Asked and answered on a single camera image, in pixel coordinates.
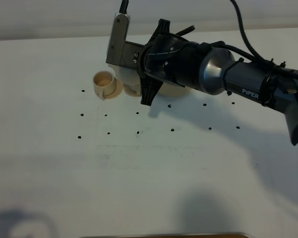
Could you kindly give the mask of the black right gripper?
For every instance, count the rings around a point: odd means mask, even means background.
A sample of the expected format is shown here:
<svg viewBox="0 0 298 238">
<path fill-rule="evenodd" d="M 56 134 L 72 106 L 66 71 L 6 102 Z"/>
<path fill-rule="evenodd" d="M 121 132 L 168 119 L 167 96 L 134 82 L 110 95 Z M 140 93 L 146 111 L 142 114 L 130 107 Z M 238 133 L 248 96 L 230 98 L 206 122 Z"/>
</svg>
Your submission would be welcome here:
<svg viewBox="0 0 298 238">
<path fill-rule="evenodd" d="M 212 47 L 208 43 L 199 44 L 183 38 L 183 35 L 193 30 L 194 27 L 191 26 L 173 34 L 170 32 L 170 21 L 159 20 L 153 35 L 141 51 L 138 66 L 142 105 L 152 105 L 163 83 L 189 88 L 201 87 L 201 64 Z"/>
</svg>

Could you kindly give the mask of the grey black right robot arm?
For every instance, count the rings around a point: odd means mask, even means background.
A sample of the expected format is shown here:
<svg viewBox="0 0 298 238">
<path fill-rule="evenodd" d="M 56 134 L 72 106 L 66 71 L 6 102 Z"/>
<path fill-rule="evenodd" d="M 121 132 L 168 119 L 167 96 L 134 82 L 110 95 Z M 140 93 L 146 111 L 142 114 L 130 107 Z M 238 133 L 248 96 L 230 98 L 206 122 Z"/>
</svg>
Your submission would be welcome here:
<svg viewBox="0 0 298 238">
<path fill-rule="evenodd" d="M 188 87 L 209 95 L 235 93 L 285 115 L 291 143 L 298 144 L 298 70 L 284 63 L 260 60 L 222 41 L 190 42 L 169 31 L 160 20 L 149 42 L 139 53 L 143 105 L 151 105 L 164 83 Z"/>
</svg>

